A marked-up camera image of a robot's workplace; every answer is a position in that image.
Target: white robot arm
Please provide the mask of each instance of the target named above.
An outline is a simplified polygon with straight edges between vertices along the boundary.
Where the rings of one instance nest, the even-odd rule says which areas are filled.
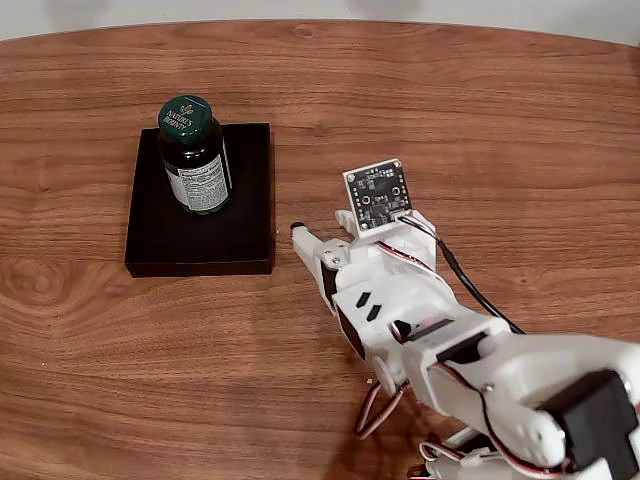
[[[400,162],[344,179],[353,211],[336,218],[353,242],[321,241],[298,222],[295,251],[390,404],[410,386],[469,426],[444,445],[421,445],[425,471],[413,478],[640,479],[640,346],[520,335],[460,305],[436,273],[441,240],[411,209]],[[367,435],[377,424],[359,426]]]

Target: wooden table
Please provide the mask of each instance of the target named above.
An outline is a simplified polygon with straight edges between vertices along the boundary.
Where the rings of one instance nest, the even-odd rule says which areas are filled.
[[[414,205],[532,332],[640,342],[640,52],[535,33],[229,22],[0,43],[0,478],[401,479],[454,424],[371,376],[293,253],[342,235],[340,172],[403,159]],[[200,93],[276,142],[271,276],[123,265],[138,133]],[[475,304],[443,267],[460,298]]]

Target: red wire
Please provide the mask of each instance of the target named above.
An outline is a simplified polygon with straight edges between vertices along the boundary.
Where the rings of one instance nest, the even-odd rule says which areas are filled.
[[[377,242],[378,246],[380,248],[382,248],[383,250],[386,250],[387,252],[396,255],[397,257],[402,257],[405,260],[409,260],[412,263],[416,263],[418,265],[420,265],[421,267],[424,267],[428,270],[431,270],[433,272],[433,269],[431,267],[429,267],[429,265],[427,265],[426,263],[424,263],[422,260],[420,260],[419,258],[413,257],[411,255],[409,255],[408,253],[402,252],[396,248],[393,248],[391,245],[384,243],[384,242]]]
[[[398,406],[398,403],[402,399],[404,395],[405,389],[409,386],[408,383],[403,383],[398,388],[398,391],[395,393],[393,397],[389,399],[389,402],[384,406],[384,408],[374,416],[371,420],[367,421],[369,418],[369,414],[371,413],[371,407],[373,407],[373,402],[375,401],[378,393],[380,393],[380,389],[382,386],[379,382],[374,383],[367,396],[362,402],[362,407],[360,408],[360,413],[358,414],[358,420],[356,421],[355,434],[358,436],[360,440],[364,440],[373,432],[375,432],[384,421],[389,418],[389,416],[393,413],[393,411]]]
[[[491,427],[491,423],[489,422],[489,416],[488,413],[486,412],[486,404],[484,403],[484,396],[482,394],[482,392],[480,392],[477,388],[475,388],[473,385],[471,385],[466,378],[464,378],[457,370],[455,370],[454,368],[450,367],[449,365],[445,365],[444,363],[436,363],[435,364],[436,367],[444,370],[446,373],[448,373],[450,376],[452,376],[458,383],[462,384],[463,386],[473,390],[474,392],[478,393],[478,395],[481,396],[481,399],[483,401],[483,405],[485,406],[485,423],[487,425],[487,431],[489,432],[489,437],[491,438],[491,441],[496,444],[496,446],[500,449],[501,453],[507,457],[512,463],[518,465],[520,468],[522,468],[523,470],[526,470],[528,472],[531,473],[537,473],[537,474],[543,474],[543,475],[553,475],[553,476],[560,476],[561,474],[563,474],[563,470],[562,467],[556,467],[556,468],[540,468],[537,467],[536,465],[526,462],[518,457],[516,457],[513,453],[511,453],[511,451],[507,448],[507,446],[502,442],[502,440],[500,440],[496,434],[493,431],[493,428]]]

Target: black square base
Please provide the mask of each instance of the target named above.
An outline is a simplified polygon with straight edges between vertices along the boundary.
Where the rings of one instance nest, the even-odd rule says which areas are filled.
[[[274,259],[269,124],[223,125],[233,188],[216,213],[194,215],[173,196],[158,129],[143,130],[124,263],[134,277],[268,274]]]

